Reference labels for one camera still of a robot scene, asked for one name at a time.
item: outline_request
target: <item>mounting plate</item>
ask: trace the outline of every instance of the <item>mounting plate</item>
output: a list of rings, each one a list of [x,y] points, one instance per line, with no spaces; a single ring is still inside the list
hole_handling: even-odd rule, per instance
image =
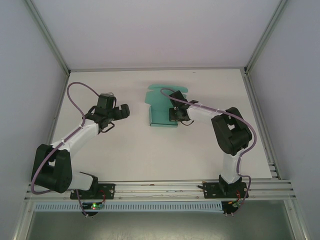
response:
[[[240,187],[237,190],[240,192],[241,198],[243,198],[246,194],[247,184],[245,182],[241,182]],[[198,186],[203,190],[203,195],[205,199],[236,199],[237,195],[234,192],[230,194],[224,195],[221,189],[219,188],[218,182],[204,182],[202,186]]]
[[[99,183],[98,191],[94,196],[92,196],[91,191],[84,191],[84,190],[78,190],[78,191],[79,191],[79,197],[81,200],[89,200],[89,199],[103,200],[104,194],[101,192],[101,190],[104,191],[106,200],[112,200],[114,199],[114,196],[115,196],[115,188],[116,188],[116,185],[112,183]],[[71,192],[70,199],[77,200],[78,199],[77,193]]]

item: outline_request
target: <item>black cable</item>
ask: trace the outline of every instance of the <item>black cable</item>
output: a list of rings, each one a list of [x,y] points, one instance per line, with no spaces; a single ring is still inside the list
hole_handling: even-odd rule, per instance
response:
[[[111,129],[113,129],[115,127],[115,124],[110,122],[110,124],[112,125],[112,127],[109,127],[107,130],[105,131],[101,131],[101,133],[105,134],[106,132],[109,132]]]
[[[190,126],[191,124],[194,123],[194,120],[193,120],[190,124],[185,124],[185,123],[183,123],[182,121],[181,121],[180,123],[182,123],[182,124],[185,125],[185,126]]]

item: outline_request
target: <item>teal object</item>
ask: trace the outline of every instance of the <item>teal object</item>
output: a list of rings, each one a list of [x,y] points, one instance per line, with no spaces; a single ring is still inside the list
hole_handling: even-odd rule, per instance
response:
[[[173,91],[180,90],[182,93],[187,93],[188,88],[184,86],[152,84],[148,87],[149,90],[145,95],[145,103],[149,104],[149,122],[151,127],[166,127],[176,128],[178,123],[176,121],[169,121],[169,109],[172,108],[170,99],[162,95],[160,90],[163,88],[172,89]],[[163,91],[165,94],[170,95],[172,92],[169,90]]]

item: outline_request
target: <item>white wall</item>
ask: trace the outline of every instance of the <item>white wall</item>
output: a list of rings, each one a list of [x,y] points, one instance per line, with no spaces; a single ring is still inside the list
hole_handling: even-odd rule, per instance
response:
[[[292,0],[251,73],[284,177],[320,239],[320,1]]]
[[[33,0],[70,69],[244,67],[280,0]]]
[[[23,1],[0,1],[0,235],[11,239],[65,74]]]

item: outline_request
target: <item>gray floor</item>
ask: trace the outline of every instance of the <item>gray floor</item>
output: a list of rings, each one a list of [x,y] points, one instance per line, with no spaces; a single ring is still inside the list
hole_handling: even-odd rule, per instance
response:
[[[205,212],[36,212],[28,240],[290,240],[282,201],[247,201],[234,217]]]

